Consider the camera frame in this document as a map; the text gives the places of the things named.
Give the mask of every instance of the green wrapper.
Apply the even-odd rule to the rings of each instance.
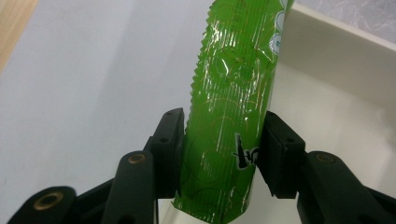
[[[288,0],[217,0],[193,77],[174,207],[228,223],[249,201]]]

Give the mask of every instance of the white tray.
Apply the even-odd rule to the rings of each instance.
[[[271,110],[306,142],[343,159],[366,186],[396,197],[396,46],[295,4],[285,21]],[[260,172],[233,223],[301,223]],[[170,201],[161,223],[204,223]]]

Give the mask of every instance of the green snack package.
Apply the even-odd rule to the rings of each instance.
[[[208,223],[243,214],[289,0],[217,0],[206,20],[174,207]]]

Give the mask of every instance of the wooden floor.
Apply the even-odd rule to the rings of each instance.
[[[37,0],[0,0],[0,73],[36,3]]]

